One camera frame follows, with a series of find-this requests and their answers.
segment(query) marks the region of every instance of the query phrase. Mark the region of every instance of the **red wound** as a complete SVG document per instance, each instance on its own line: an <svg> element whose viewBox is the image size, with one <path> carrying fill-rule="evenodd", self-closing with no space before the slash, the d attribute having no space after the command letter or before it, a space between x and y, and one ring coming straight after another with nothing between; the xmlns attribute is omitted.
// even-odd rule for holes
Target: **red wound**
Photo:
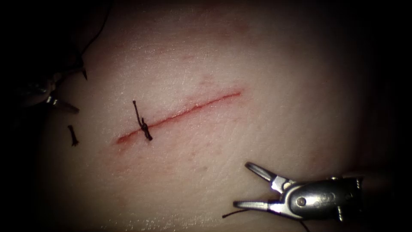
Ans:
<svg viewBox="0 0 412 232"><path fill-rule="evenodd" d="M168 117L168 118L166 118L166 119L163 119L163 120L161 120L161 121L158 121L158 122L155 122L155 123L153 123L153 124L148 125L148 128L153 128L153 127L162 126L162 125L165 124L165 123L169 123L169 122L172 122L172 121L179 120L180 118L182 118L182 117L184 117L184 116L187 116L187 115L190 115L190 114L192 114L192 113L195 113L196 111L199 111L199 110L201 110L201 109L203 109L203 108L206 108L206 107L208 107L208 106L211 106L211 105L213 105L213 104L215 104L215 103L217 103L217 102L230 101L230 100L233 100L234 98L241 97L241 96L242 96L242 91L243 91L243 89L237 90L236 92L234 92L234 93L232 93L232 94L224 95L224 96L222 96L222 97L219 97L219 98L214 99L214 100L212 100L212 101L208 101L208 102L203 103L203 104L193 104L193 106L192 106L191 108L187 109L187 110L181 111L181 112L179 112L179 113L177 113L177 114L175 114L175 115L173 115L173 116L171 116L171 117ZM130 141L131 138L132 138L134 135L136 135L137 133L139 133L139 131L141 131L141 129L137 129L137 130L135 130L135 131L133 131L133 132L131 132L131 133L129 133L129 134L126 134L126 135L118 138L118 139L116 140L116 144L122 144L122 143L126 143L126 142Z"/></svg>

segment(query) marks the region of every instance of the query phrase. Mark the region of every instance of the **black thread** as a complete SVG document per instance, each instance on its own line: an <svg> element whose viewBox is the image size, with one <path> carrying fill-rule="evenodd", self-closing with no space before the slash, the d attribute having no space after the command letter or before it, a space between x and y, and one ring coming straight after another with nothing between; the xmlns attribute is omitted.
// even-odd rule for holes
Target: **black thread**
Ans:
<svg viewBox="0 0 412 232"><path fill-rule="evenodd" d="M103 28L106 25L107 18L109 17L109 13L110 13L110 9L112 8L112 5L113 5L113 0L110 1L110 5L107 9L106 16L104 17L102 27L100 28L99 32L86 44L85 48L83 48L82 52L80 53L81 55L83 55L86 52L87 48L89 48L89 46L99 37L100 33L102 33Z"/></svg>
<svg viewBox="0 0 412 232"><path fill-rule="evenodd" d="M77 146L79 144L79 141L76 139L76 135L74 134L73 126L68 125L67 126L70 130L70 134L72 135L72 146Z"/></svg>
<svg viewBox="0 0 412 232"><path fill-rule="evenodd" d="M149 133L149 127L147 126L147 124L145 123L145 120L142 118L142 122L140 122L140 118L139 118L139 112L137 111L137 106L136 106L136 101L133 100L133 105L134 105L134 109L136 111L136 115L137 115L137 122L139 123L140 128L142 129L142 131L145 133L145 137L151 141L153 138Z"/></svg>
<svg viewBox="0 0 412 232"><path fill-rule="evenodd" d="M235 211L235 212L232 212L232 213L228 213L228 214L222 215L222 218L226 218L226 217L228 217L228 216L230 216L230 215L237 214L237 213L242 213L242 212L246 212L246 211L249 211L249 210L238 210L238 211Z"/></svg>
<svg viewBox="0 0 412 232"><path fill-rule="evenodd" d="M235 212L231 212L231 213L229 213L229 214L222 215L222 218L226 218L226 217L228 217L228 216L230 216L230 215L237 214L237 213L242 213L242 212L246 212L246 211L248 211L248 209L238 210L238 211L235 211ZM306 232L310 232L309 228L305 225L305 223L304 223L303 221L299 221L299 223L305 228Z"/></svg>
<svg viewBox="0 0 412 232"><path fill-rule="evenodd" d="M300 224L305 228L306 232L310 232L309 228L303 223L303 221L299 221Z"/></svg>

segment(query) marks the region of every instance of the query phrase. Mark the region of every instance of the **cut suture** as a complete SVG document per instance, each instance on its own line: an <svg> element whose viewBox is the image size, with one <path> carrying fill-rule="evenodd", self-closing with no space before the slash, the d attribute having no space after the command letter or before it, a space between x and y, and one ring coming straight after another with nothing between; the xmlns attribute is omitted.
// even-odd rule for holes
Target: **cut suture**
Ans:
<svg viewBox="0 0 412 232"><path fill-rule="evenodd" d="M76 139L76 135L74 134L73 126L68 125L67 126L70 130L70 134L72 135L72 146L77 146L79 144L79 141Z"/></svg>
<svg viewBox="0 0 412 232"><path fill-rule="evenodd" d="M140 118L139 118L139 112L137 111L137 106L136 106L136 101L133 100L133 105L134 105L134 109L136 110L136 115L137 115L137 122L139 123L140 128L142 129L142 131L145 133L146 138L151 141L153 138L149 133L149 128L147 126L147 124L145 123L145 120L142 118L142 122L140 122Z"/></svg>

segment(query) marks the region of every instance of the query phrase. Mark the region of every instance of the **pale skin surface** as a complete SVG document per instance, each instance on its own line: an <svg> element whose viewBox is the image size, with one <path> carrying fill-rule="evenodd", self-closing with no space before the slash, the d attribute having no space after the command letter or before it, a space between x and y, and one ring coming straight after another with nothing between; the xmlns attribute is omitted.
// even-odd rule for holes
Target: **pale skin surface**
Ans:
<svg viewBox="0 0 412 232"><path fill-rule="evenodd" d="M304 231L263 212L221 216L236 210L234 200L277 197L247 161L300 181L368 162L359 154L368 69L344 34L323 21L281 5L115 4L84 55L89 80L79 74L58 89L80 114L56 111L45 127L44 183L59 223L80 230ZM86 26L84 37L96 28ZM153 140L139 131L116 144L139 129L132 100ZM334 221L308 226L343 229Z"/></svg>

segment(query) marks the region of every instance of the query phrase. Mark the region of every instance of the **skin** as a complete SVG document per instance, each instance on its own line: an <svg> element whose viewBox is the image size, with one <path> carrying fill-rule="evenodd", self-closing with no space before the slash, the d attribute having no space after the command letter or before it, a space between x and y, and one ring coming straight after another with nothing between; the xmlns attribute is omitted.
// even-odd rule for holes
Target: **skin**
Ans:
<svg viewBox="0 0 412 232"><path fill-rule="evenodd" d="M283 4L115 3L83 56L88 81L79 73L55 92L80 113L52 111L44 127L40 179L48 206L39 209L40 224L303 231L264 212L221 216L236 210L234 200L278 197L244 167L247 161L305 181L388 160L370 155L377 150L366 123L374 120L370 67L328 17ZM79 44L98 27L95 20L85 24ZM79 140L75 147L67 125ZM384 153L387 144L380 147Z"/></svg>

